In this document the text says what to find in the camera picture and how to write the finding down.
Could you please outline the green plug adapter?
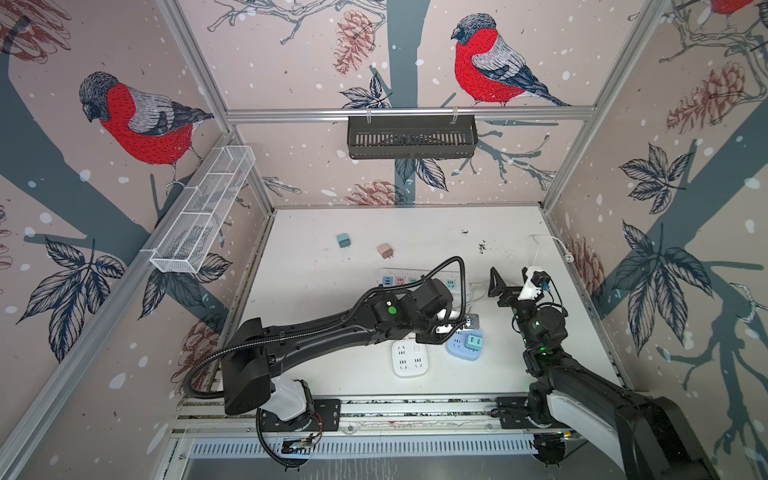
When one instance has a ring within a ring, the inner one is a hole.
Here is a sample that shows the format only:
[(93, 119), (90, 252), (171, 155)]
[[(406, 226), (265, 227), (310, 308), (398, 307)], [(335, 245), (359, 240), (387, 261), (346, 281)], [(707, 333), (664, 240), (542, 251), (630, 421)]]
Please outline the green plug adapter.
[(469, 313), (465, 317), (465, 328), (469, 330), (478, 330), (480, 328), (480, 319), (478, 314)]

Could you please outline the white multicolour power strip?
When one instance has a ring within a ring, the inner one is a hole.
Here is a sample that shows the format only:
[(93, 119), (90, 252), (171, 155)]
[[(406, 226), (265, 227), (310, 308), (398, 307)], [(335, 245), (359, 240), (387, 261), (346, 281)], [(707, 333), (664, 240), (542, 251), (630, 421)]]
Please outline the white multicolour power strip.
[[(419, 269), (381, 268), (378, 273), (376, 284), (384, 287), (402, 286), (416, 282), (428, 273), (428, 270)], [(452, 295), (458, 296), (461, 293), (462, 285), (460, 272), (458, 270), (442, 270), (437, 272), (433, 276), (433, 279), (440, 280)]]

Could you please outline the blue square socket cube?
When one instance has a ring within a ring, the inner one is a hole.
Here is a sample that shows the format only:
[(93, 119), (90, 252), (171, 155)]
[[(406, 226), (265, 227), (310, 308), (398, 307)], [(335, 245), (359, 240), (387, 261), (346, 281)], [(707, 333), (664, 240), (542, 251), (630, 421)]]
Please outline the blue square socket cube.
[(450, 355), (467, 361), (478, 360), (483, 346), (483, 332), (479, 329), (459, 330), (445, 343)]

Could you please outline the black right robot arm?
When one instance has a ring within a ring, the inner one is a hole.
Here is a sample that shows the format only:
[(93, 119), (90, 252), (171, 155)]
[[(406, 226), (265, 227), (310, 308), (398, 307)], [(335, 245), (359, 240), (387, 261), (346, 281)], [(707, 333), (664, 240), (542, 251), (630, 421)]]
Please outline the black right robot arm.
[(567, 312), (544, 293), (553, 288), (541, 269), (523, 270), (521, 286), (490, 270), (488, 295), (513, 313), (524, 343), (523, 361), (534, 378), (526, 403), (538, 426), (564, 424), (622, 468), (629, 479), (715, 479), (718, 474), (681, 408), (592, 372), (563, 346)]

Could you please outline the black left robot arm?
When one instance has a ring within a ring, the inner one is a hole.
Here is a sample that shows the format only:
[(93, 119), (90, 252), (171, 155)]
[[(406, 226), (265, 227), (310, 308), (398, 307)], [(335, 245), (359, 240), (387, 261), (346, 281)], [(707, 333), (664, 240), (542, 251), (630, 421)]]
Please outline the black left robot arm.
[(243, 322), (224, 348), (221, 361), (224, 410), (229, 416), (266, 410), (289, 422), (315, 413), (308, 384), (284, 379), (288, 370), (351, 347), (401, 340), (442, 344), (465, 323), (467, 292), (460, 283), (459, 311), (439, 279), (423, 277), (401, 287), (379, 286), (354, 306), (309, 322), (264, 327), (259, 318)]

